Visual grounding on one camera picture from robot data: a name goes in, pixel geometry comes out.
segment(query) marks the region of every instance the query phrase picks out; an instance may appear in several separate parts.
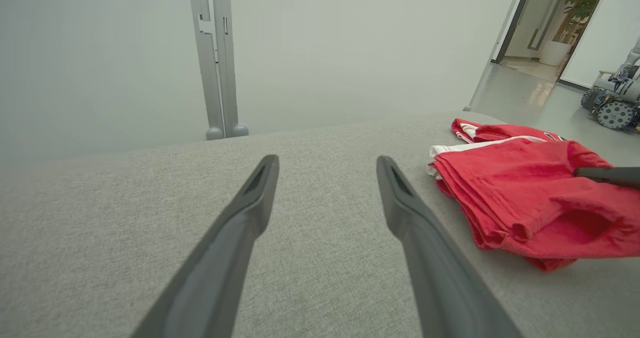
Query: doorway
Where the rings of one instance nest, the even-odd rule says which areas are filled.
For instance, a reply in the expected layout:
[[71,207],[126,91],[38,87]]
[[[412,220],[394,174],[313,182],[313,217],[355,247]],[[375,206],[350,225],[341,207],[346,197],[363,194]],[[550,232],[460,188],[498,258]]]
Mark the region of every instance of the doorway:
[[558,81],[599,0],[520,0],[495,63]]

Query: table surface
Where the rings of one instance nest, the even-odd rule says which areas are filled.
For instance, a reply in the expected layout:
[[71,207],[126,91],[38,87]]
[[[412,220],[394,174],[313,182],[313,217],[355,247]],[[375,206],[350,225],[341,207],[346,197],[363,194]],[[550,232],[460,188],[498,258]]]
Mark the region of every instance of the table surface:
[[376,158],[394,158],[521,331],[638,337],[640,260],[544,273],[475,247],[428,176],[429,147],[460,144],[454,118],[409,117],[41,164],[0,179],[0,336],[130,335],[266,154],[280,174],[254,245],[234,337],[419,337],[402,246],[386,226]]

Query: wheeled robot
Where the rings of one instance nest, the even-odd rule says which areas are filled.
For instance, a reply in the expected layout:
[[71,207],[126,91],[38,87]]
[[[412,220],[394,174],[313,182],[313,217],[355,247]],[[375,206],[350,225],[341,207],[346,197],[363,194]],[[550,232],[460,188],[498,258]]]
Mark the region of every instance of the wheeled robot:
[[[633,126],[640,131],[640,38],[629,52],[626,62],[615,72],[600,71],[593,87],[582,96],[585,107],[602,126],[622,129]],[[611,74],[603,79],[604,74]]]

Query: potted plant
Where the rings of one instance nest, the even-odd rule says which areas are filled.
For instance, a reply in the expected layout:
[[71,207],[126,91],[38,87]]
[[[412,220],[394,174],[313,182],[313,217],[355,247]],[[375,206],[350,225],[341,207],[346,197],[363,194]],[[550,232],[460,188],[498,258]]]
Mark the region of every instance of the potted plant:
[[576,38],[585,29],[599,0],[564,0],[566,17],[552,40],[544,42],[540,63],[558,66],[569,53]]

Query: red cloth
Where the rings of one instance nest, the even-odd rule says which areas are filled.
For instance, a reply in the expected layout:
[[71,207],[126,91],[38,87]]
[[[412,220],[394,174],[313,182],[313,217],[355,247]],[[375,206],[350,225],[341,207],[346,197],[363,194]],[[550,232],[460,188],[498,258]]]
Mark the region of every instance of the red cloth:
[[480,249],[546,272],[578,258],[640,256],[640,191],[573,177],[611,167],[578,142],[513,139],[435,159],[438,187],[461,204]]
[[516,124],[478,124],[472,121],[456,118],[451,123],[451,131],[455,136],[468,144],[488,141],[505,140],[517,136],[531,136],[549,142],[564,141],[560,135]]

